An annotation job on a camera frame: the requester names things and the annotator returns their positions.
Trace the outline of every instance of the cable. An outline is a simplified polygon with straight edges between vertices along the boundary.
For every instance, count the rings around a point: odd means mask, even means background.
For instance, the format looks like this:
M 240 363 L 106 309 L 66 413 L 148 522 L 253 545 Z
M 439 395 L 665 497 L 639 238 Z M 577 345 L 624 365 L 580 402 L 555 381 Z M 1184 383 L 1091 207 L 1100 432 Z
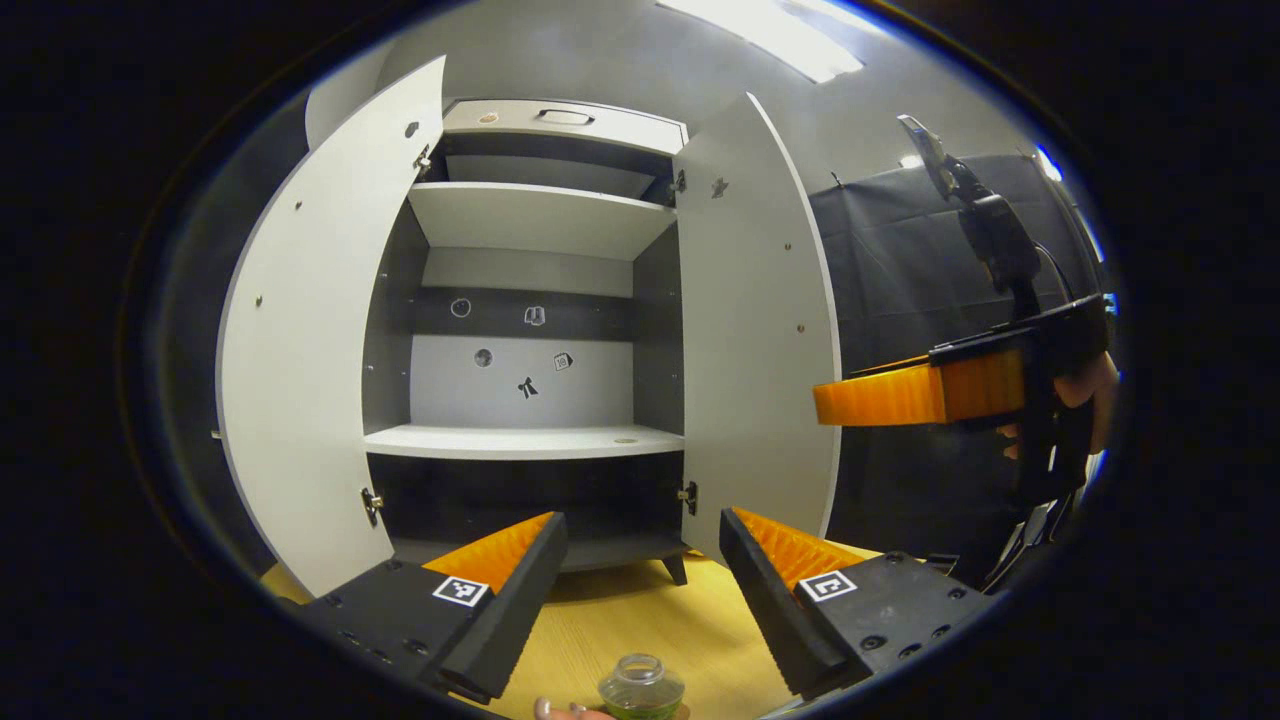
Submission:
M 1034 245 L 1036 250 L 1039 250 L 1041 254 L 1048 259 L 1050 265 L 1053 265 L 1053 272 L 1057 274 L 1057 288 L 1062 292 L 1062 297 L 1065 297 L 1068 302 L 1075 300 L 1075 292 L 1071 291 L 1071 283 L 1068 282 L 1066 275 L 1062 273 L 1062 266 L 1057 264 L 1053 255 L 1043 245 L 1036 242 L 1034 240 L 1032 241 L 1032 245 Z

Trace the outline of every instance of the black sticker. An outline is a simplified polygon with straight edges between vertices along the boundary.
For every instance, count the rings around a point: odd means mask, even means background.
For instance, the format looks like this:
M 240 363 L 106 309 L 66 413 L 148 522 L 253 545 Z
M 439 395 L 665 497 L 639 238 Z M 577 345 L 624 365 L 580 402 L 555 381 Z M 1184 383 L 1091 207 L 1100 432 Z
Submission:
M 525 307 L 525 324 L 540 327 L 547 322 L 547 309 L 541 305 L 534 305 L 532 307 Z
M 440 584 L 440 587 L 435 588 L 435 592 L 431 594 L 440 600 L 457 602 L 458 605 L 466 605 L 467 607 L 475 607 L 488 589 L 489 585 L 484 583 L 449 577 Z
M 846 592 L 858 589 L 858 585 L 850 582 L 849 578 L 846 578 L 840 570 L 806 578 L 800 580 L 800 585 L 804 587 L 805 592 L 809 593 L 809 597 L 812 597 L 814 602 L 831 600 L 837 594 L 845 594 Z

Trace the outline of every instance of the cabinet shelf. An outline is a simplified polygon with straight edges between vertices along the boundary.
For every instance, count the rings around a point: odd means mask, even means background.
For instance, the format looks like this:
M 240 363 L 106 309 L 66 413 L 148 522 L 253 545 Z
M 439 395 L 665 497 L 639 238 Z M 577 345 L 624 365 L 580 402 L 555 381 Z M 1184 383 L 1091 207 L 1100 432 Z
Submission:
M 572 460 L 675 452 L 685 448 L 685 438 L 643 425 L 534 429 L 398 425 L 365 436 L 365 448 L 380 455 L 444 460 Z
M 538 184 L 425 182 L 408 201 L 431 247 L 486 247 L 635 260 L 676 211 L 654 202 Z

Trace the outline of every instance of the black curtain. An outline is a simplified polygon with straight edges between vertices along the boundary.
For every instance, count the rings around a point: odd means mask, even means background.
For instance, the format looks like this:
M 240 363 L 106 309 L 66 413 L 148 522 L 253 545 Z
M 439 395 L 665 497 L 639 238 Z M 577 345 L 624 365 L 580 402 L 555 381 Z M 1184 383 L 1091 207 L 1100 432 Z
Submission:
M 1034 160 L 964 159 L 1005 196 L 1032 238 L 1057 260 L 1075 297 L 1098 292 L 1098 263 L 1069 201 Z M 836 301 L 844 372 L 922 355 L 934 345 L 1007 322 L 960 228 L 923 168 L 893 170 L 810 197 Z M 1061 305 L 1052 265 L 1036 278 L 1041 307 Z M 950 425 L 845 428 L 829 539 L 916 556 L 959 553 L 972 582 L 1021 518 L 1005 502 L 1015 464 L 995 430 Z

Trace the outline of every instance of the white cabinet panel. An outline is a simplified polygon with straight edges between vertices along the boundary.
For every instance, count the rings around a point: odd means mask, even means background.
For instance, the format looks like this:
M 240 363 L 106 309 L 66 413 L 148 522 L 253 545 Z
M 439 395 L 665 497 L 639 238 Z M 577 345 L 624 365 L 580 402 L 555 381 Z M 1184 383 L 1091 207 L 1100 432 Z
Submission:
M 840 428 L 813 386 L 840 379 L 827 259 L 795 165 L 750 94 L 673 160 L 685 334 L 684 539 L 719 553 L 719 512 L 742 506 L 826 533 Z
M 360 498 L 365 323 L 413 160 L 440 137 L 443 72 L 440 58 L 404 76 L 298 164 L 259 218 L 223 309 L 227 461 L 262 539 L 315 596 L 392 556 Z

